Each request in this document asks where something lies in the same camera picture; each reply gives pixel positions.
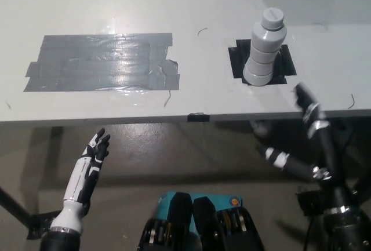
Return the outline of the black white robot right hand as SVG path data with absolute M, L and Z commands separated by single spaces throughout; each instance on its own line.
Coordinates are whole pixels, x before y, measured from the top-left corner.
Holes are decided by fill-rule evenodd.
M 321 105 L 303 83 L 294 87 L 296 104 L 301 108 L 307 138 L 319 147 L 317 164 L 306 164 L 292 154 L 273 147 L 260 146 L 259 151 L 272 166 L 294 175 L 301 181 L 319 183 L 322 210 L 346 212 L 359 206 L 345 182 L 345 169 L 334 142 L 332 127 Z

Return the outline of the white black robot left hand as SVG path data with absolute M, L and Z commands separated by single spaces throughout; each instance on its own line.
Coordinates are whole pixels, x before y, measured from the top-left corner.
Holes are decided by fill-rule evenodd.
M 81 235 L 83 218 L 90 209 L 90 199 L 108 156 L 110 135 L 100 129 L 88 142 L 71 173 L 64 198 L 63 209 L 50 225 L 51 231 Z

